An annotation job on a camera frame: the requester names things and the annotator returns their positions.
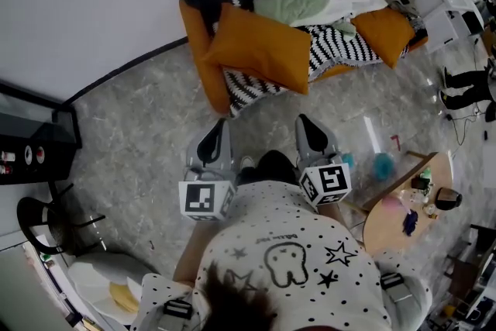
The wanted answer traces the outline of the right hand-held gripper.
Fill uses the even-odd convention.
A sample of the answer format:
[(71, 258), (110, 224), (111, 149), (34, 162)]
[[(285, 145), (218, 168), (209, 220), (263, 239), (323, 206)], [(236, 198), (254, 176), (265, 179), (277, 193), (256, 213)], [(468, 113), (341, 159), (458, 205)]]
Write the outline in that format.
[(341, 157), (336, 135), (301, 113), (295, 120), (299, 185), (311, 207), (342, 201), (351, 191), (350, 166)]

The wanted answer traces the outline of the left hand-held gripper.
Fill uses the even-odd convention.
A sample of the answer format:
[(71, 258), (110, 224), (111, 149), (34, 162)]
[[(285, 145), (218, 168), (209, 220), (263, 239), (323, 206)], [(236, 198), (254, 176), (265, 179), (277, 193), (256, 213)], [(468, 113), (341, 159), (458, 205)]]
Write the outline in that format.
[[(178, 183), (181, 214), (196, 222), (224, 221), (236, 194), (232, 148), (226, 119), (201, 129), (186, 150), (189, 167)], [(220, 170), (197, 168), (215, 167)]]

